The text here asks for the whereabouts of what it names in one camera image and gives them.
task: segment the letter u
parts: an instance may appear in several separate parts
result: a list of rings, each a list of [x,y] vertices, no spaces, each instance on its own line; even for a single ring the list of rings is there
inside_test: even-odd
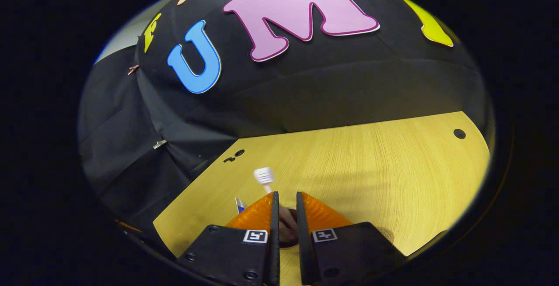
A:
[[[167,57],[167,64],[173,68],[184,87],[192,93],[204,93],[215,83],[221,73],[221,59],[210,39],[204,32],[206,21],[201,20],[184,35],[185,41],[191,41],[204,59],[204,71],[195,75],[182,55],[182,46],[176,45]]]

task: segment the light wood surface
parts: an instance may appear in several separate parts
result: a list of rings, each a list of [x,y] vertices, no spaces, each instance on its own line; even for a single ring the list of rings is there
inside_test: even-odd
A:
[[[466,133],[465,139],[454,135]],[[243,155],[233,162],[240,149]],[[295,208],[297,191],[348,220],[371,222],[393,234],[404,255],[449,229],[485,177],[489,150],[463,112],[335,127],[236,141],[153,222],[180,256],[208,224],[223,226],[266,193],[253,171],[271,167],[280,204]],[[281,281],[300,285],[299,248],[281,249]]]

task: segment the black cloth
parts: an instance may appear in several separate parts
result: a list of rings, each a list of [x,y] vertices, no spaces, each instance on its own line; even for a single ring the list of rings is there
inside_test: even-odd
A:
[[[341,127],[464,111],[488,144],[491,102],[464,45],[428,41],[403,0],[353,0],[381,25],[366,34],[289,40],[285,53],[253,61],[253,47],[229,0],[171,0],[154,39],[117,51],[90,73],[80,105],[80,154],[100,200],[128,224],[152,228],[155,217],[238,138]],[[195,73],[204,62],[184,34],[199,20],[221,57],[217,84],[202,94],[184,88],[166,63],[182,45]],[[128,67],[140,65],[131,75]],[[156,141],[167,140],[153,149]]]

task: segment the black fabric backdrop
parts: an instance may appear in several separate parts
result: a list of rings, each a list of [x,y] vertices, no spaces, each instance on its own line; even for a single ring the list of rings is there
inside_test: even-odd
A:
[[[442,23],[454,47],[428,41],[403,0],[353,0],[381,24],[366,34],[324,34],[316,8],[311,41],[271,24],[290,46],[265,62],[250,58],[243,25],[221,11],[229,0],[176,1],[160,11],[147,53],[142,33],[136,47],[94,65],[80,103],[86,177],[132,226],[152,230],[155,217],[238,138],[464,111],[492,143],[490,101],[473,59]],[[184,41],[202,19],[222,72],[209,91],[194,94],[166,58],[180,43],[193,71],[204,69]],[[167,144],[153,149],[162,139]]]
[[[5,78],[5,284],[196,284],[114,226],[98,208],[74,156],[76,106],[92,63],[110,34],[156,0],[6,1],[7,14],[15,16],[6,21],[6,47],[14,48],[3,53],[5,67],[20,71]],[[413,1],[463,39],[486,77],[497,115],[511,113],[512,122],[497,117],[494,157],[510,170],[495,202],[487,213],[479,212],[479,223],[455,246],[413,272],[398,272],[402,280],[376,283],[557,284],[552,240],[557,50],[555,14],[549,12],[555,0]],[[23,54],[30,50],[29,62]],[[499,147],[511,138],[509,162],[508,150]],[[503,171],[489,181],[499,182]]]

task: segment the letter m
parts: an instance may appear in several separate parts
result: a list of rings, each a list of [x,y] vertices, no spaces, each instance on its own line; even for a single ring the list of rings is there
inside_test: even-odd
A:
[[[265,61],[289,46],[285,37],[277,37],[270,21],[302,41],[313,38],[313,5],[324,21],[321,30],[328,35],[353,35],[376,31],[379,22],[365,14],[353,0],[231,0],[223,7],[233,12],[250,36],[254,61]]]

